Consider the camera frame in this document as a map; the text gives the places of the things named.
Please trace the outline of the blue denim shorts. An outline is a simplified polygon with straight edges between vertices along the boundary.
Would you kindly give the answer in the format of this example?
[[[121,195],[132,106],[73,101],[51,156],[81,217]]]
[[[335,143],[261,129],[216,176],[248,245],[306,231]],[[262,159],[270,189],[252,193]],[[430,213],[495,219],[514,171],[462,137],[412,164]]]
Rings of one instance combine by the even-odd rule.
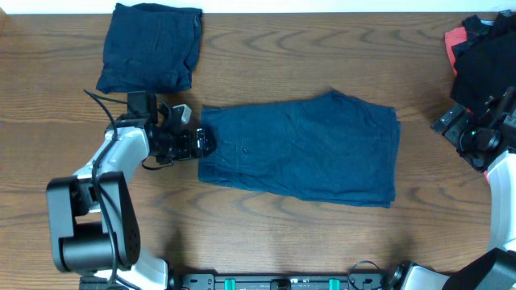
[[[216,148],[202,182],[304,201],[388,208],[401,125],[392,107],[338,91],[303,101],[205,108]]]

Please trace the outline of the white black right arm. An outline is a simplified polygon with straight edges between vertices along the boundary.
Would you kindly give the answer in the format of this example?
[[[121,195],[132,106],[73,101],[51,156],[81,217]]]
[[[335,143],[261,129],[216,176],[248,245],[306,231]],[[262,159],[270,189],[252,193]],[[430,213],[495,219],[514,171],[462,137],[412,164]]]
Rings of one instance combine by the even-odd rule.
[[[499,104],[478,123],[468,115],[447,112],[433,127],[457,132],[456,148],[471,165],[484,171],[491,196],[488,250],[461,270],[444,275],[416,263],[400,264],[385,289],[515,288],[515,106]]]

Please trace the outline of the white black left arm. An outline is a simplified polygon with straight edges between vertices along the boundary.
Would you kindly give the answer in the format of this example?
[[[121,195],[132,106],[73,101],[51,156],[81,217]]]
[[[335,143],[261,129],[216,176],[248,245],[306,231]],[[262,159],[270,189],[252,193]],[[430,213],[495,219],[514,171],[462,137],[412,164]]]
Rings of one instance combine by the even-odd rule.
[[[207,131],[185,128],[190,115],[186,104],[128,110],[87,164],[48,183],[52,258],[80,275],[81,289],[173,288],[168,263],[142,246],[128,183],[148,157],[166,166],[209,154]]]

